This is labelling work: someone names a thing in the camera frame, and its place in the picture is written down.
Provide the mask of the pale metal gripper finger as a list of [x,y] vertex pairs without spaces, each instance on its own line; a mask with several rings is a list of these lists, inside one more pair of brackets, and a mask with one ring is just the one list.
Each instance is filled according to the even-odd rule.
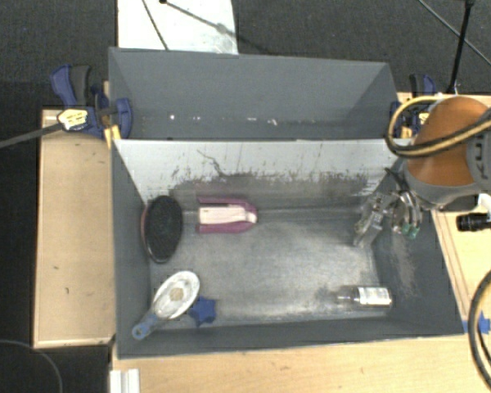
[[380,204],[371,204],[367,218],[366,242],[373,242],[382,231],[384,221],[390,217],[390,209]]
[[368,197],[363,205],[360,207],[360,218],[354,225],[354,246],[364,247],[371,244],[371,242],[366,242],[366,231],[367,231],[367,218],[369,215],[369,208],[371,204],[380,204],[379,198],[377,196]]

